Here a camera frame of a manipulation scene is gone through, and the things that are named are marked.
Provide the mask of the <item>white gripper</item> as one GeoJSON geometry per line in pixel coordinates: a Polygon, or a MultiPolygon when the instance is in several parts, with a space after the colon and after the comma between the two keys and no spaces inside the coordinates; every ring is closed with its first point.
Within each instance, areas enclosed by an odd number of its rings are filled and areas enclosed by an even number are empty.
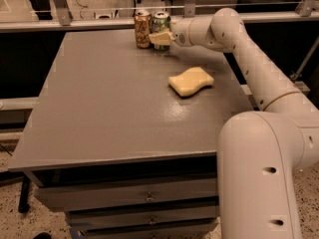
{"type": "Polygon", "coordinates": [[[150,41],[155,45],[169,46],[175,41],[181,47],[191,47],[189,29],[191,18],[175,20],[171,22],[171,31],[149,34],[150,41]]]}

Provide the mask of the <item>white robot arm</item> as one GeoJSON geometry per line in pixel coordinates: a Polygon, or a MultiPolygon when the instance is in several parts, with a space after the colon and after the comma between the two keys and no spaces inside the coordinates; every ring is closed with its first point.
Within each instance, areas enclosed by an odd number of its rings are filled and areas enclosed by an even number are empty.
{"type": "Polygon", "coordinates": [[[184,18],[150,39],[232,53],[257,104],[229,119],[219,135],[222,239],[302,239],[293,171],[318,160],[319,110],[252,41],[231,8],[184,18]]]}

